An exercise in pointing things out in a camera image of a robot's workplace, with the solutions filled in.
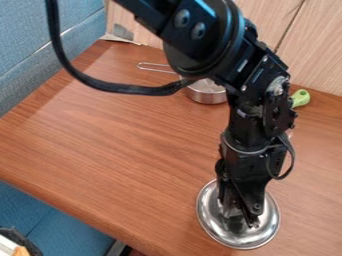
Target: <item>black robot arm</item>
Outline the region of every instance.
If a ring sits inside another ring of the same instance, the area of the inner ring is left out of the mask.
[[[226,218],[240,213],[257,227],[265,188],[293,169],[294,150],[285,134],[296,113],[289,97],[288,67],[244,19],[231,0],[116,0],[164,41],[171,67],[187,80],[159,88],[108,83],[83,74],[62,47],[57,0],[46,0],[52,44],[67,71],[95,89],[127,94],[170,95],[201,78],[227,90],[230,120],[216,165],[219,201]],[[280,176],[287,152],[292,165]]]

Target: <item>round metal base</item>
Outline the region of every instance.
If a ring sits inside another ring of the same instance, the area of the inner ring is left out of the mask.
[[[240,250],[259,248],[270,242],[278,232],[280,213],[270,194],[265,195],[264,213],[260,226],[249,228],[243,219],[226,219],[220,211],[216,180],[206,185],[197,199],[197,216],[204,230],[217,242]]]

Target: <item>black cable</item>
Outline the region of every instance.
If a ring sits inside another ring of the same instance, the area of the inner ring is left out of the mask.
[[[60,36],[61,31],[58,0],[46,0],[46,9],[51,42],[59,61],[61,62],[62,66],[69,72],[70,75],[72,75],[74,78],[76,78],[77,80],[79,80],[87,86],[105,92],[149,96],[167,96],[172,95],[180,89],[196,82],[194,80],[184,79],[160,87],[148,87],[131,84],[110,83],[88,76],[82,73],[81,71],[77,70],[75,67],[73,67],[64,52]]]
[[[268,171],[268,174],[275,180],[283,180],[285,179],[287,176],[290,175],[290,173],[292,172],[293,168],[294,168],[294,164],[296,162],[296,152],[289,140],[289,137],[287,136],[286,133],[282,133],[281,135],[278,136],[278,139],[281,141],[281,143],[284,144],[284,146],[287,148],[287,150],[290,152],[291,155],[291,166],[289,167],[289,169],[281,176],[275,176],[272,171],[270,170],[270,157],[267,157],[266,159],[266,169]]]

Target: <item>green object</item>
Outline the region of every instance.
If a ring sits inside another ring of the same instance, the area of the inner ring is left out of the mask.
[[[293,105],[292,108],[298,108],[309,104],[311,96],[306,90],[299,90],[292,95]]]

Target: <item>blue fabric seat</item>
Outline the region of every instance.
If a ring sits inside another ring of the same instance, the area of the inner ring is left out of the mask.
[[[73,59],[104,34],[102,0],[59,0],[62,38]],[[0,117],[61,68],[45,0],[0,0]],[[14,227],[45,256],[100,256],[114,239],[0,181],[0,226]]]

